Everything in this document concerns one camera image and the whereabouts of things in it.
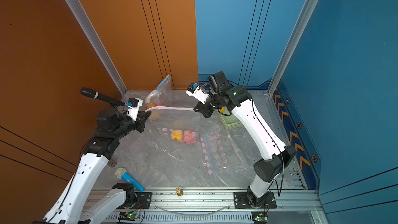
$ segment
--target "blue wall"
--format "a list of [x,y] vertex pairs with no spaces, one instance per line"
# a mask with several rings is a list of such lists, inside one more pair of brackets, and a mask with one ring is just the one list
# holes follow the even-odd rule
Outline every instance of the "blue wall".
[[397,221],[397,31],[398,0],[319,0],[283,74],[331,224]]
[[245,86],[269,80],[304,2],[195,0],[199,80],[220,70]]

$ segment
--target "blue microphone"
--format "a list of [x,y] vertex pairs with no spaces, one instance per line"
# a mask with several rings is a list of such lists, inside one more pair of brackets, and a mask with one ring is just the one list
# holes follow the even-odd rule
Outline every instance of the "blue microphone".
[[115,171],[115,175],[117,178],[123,179],[128,183],[131,183],[137,190],[141,192],[144,191],[144,187],[141,184],[139,184],[137,181],[135,181],[134,178],[127,173],[127,170],[125,168],[122,167],[118,168]]

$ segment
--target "green basket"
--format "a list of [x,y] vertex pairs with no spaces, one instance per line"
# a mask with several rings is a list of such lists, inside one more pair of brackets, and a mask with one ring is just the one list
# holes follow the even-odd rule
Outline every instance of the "green basket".
[[[225,108],[224,114],[229,115],[230,112]],[[231,116],[224,116],[220,112],[217,111],[218,116],[221,119],[222,124],[224,125],[225,129],[231,130],[237,127],[242,127],[243,124],[238,120],[238,118],[235,115]]]

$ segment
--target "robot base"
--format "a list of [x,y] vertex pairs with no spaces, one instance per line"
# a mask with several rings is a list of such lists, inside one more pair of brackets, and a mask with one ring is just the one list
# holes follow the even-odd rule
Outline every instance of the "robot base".
[[264,202],[268,208],[276,208],[276,200],[274,194],[268,191],[260,198],[256,198],[251,192],[234,192],[235,208],[264,208]]

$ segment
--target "gray marble surface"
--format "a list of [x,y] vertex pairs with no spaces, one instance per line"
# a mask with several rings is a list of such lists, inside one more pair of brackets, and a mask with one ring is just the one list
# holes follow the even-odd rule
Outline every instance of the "gray marble surface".
[[[129,91],[122,97],[144,99],[149,91]],[[250,91],[254,102],[271,129],[274,126],[262,91]],[[173,107],[193,108],[197,100],[185,91],[173,91]],[[154,187],[239,187],[247,188],[255,176],[253,163],[261,159],[256,144],[245,127],[227,131],[216,112],[210,118],[200,113],[182,110],[163,110],[157,120],[149,120],[145,131],[130,132],[120,140],[113,159],[114,168],[106,166],[94,189],[109,189],[117,182],[115,170],[124,167],[145,188]],[[199,132],[202,141],[193,145],[171,139],[169,129],[190,129]],[[285,171],[284,187],[297,187],[295,171],[289,165]]]

